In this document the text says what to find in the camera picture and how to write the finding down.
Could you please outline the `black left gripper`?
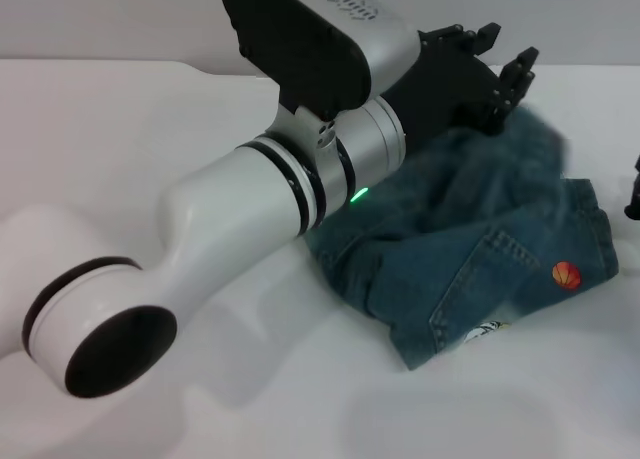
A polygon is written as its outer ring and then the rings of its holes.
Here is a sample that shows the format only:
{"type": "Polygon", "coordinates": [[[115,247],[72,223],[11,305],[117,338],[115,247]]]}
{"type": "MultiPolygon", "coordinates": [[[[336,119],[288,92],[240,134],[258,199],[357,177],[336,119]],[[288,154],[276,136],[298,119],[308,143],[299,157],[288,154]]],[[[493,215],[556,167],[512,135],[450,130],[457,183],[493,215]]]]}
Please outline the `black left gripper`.
{"type": "Polygon", "coordinates": [[[452,128],[494,136],[508,113],[526,96],[539,50],[529,47],[506,64],[498,76],[479,59],[495,45],[501,26],[477,31],[456,24],[420,31],[420,55],[410,70],[383,94],[405,134],[408,152],[452,128]]]}

